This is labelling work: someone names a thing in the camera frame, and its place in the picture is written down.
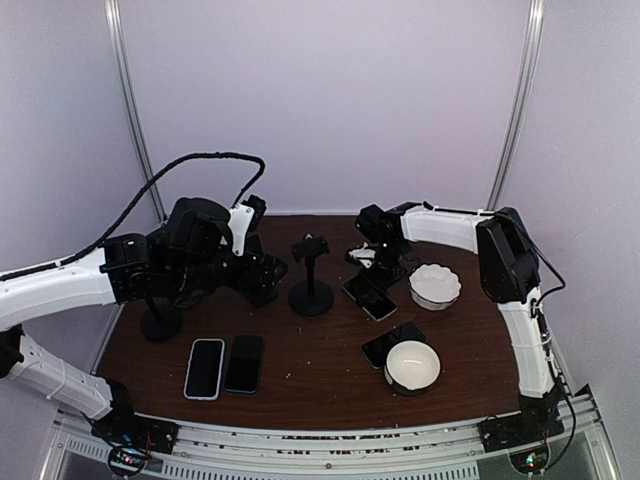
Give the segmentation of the black round-base clamp phone stand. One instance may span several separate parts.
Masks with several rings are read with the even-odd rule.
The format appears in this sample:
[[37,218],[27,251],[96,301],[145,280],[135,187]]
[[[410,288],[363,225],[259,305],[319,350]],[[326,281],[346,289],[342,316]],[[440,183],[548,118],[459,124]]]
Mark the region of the black round-base clamp phone stand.
[[328,312],[334,304],[333,290],[326,282],[315,277],[317,258],[330,253],[327,240],[322,235],[307,233],[300,242],[291,246],[291,253],[296,263],[304,262],[306,279],[297,282],[289,290],[289,306],[295,313],[307,317]]

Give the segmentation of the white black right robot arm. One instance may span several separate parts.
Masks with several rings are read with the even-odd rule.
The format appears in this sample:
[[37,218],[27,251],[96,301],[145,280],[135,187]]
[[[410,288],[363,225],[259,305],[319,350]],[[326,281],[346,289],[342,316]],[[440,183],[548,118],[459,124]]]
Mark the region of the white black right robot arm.
[[372,204],[360,210],[355,226],[368,240],[372,255],[350,250],[347,257],[380,289],[407,275],[400,259],[414,243],[476,254],[481,288],[505,321],[519,379],[519,413],[509,421],[487,421],[483,429],[491,437],[504,431],[526,442],[561,430],[557,405],[563,391],[543,313],[545,294],[540,289],[539,267],[546,260],[516,209],[466,211],[405,202],[384,211]]

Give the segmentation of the white-cased smartphone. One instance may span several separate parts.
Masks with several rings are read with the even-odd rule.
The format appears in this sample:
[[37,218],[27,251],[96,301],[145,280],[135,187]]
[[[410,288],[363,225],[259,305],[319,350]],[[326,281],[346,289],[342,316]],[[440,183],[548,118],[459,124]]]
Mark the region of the white-cased smartphone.
[[224,353],[222,339],[193,341],[183,390],[186,399],[215,401],[219,397]]

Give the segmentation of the silver smartphone black screen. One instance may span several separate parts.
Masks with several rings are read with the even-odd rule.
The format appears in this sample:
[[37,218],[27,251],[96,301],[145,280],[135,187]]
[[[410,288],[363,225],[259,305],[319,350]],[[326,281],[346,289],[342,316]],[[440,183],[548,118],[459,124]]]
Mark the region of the silver smartphone black screen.
[[386,293],[361,274],[346,280],[342,290],[374,321],[382,321],[397,310]]

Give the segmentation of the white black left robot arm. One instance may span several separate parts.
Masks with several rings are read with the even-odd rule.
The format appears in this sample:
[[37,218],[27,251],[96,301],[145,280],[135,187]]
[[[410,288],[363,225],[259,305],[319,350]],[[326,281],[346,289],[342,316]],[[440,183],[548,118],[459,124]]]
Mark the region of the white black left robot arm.
[[44,350],[23,322],[95,305],[142,300],[141,332],[149,341],[174,336],[182,307],[227,287],[260,307],[277,295],[288,266],[264,252],[255,230],[266,210],[251,196],[227,209],[203,198],[179,199],[153,232],[109,236],[75,258],[1,277],[1,375],[69,405],[117,437],[144,433],[127,388],[85,373]]

